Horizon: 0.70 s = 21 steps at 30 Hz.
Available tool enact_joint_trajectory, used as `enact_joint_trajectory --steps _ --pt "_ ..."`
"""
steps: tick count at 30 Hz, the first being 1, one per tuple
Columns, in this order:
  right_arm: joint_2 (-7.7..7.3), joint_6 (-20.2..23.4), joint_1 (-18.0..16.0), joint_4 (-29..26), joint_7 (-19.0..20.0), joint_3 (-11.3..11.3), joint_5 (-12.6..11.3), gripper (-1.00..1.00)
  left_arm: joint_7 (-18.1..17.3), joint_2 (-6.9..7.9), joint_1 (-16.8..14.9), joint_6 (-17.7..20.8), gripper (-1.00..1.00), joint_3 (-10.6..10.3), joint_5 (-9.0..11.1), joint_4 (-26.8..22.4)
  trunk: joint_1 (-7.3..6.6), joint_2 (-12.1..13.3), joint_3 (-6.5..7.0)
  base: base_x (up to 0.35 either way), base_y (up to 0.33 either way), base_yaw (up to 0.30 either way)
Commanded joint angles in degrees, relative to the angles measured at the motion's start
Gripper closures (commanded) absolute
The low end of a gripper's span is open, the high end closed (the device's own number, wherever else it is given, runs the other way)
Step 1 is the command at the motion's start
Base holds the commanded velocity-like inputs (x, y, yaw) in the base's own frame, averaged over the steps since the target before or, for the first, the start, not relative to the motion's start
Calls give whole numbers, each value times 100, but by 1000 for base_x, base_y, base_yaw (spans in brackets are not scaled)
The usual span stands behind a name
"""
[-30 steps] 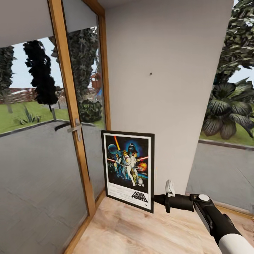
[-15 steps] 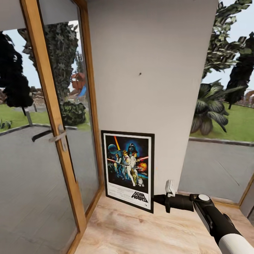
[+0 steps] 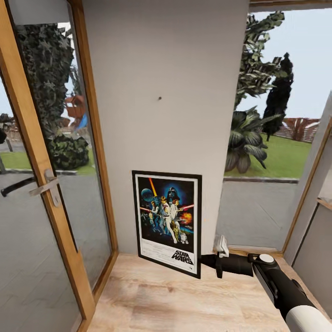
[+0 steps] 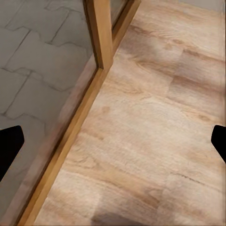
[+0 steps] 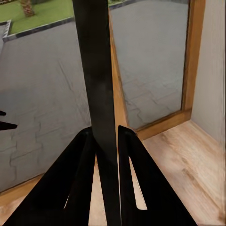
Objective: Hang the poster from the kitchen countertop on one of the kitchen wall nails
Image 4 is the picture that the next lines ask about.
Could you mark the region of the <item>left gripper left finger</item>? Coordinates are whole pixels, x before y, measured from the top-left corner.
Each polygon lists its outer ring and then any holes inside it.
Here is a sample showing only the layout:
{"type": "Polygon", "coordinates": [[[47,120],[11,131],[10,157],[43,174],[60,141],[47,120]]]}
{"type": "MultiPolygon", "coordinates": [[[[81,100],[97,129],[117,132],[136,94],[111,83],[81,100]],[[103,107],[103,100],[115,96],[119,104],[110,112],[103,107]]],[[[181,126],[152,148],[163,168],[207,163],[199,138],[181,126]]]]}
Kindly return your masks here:
{"type": "Polygon", "coordinates": [[[20,125],[0,130],[0,182],[24,144],[20,125]]]}

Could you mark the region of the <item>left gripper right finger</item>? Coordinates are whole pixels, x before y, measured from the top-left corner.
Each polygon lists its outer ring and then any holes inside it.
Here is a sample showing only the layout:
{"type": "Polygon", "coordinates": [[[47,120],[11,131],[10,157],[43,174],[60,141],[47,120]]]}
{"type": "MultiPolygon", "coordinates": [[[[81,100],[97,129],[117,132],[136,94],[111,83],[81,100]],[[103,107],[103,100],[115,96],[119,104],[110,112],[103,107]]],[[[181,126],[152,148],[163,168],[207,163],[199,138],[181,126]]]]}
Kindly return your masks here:
{"type": "Polygon", "coordinates": [[[215,125],[211,142],[226,163],[226,127],[215,125]]]}

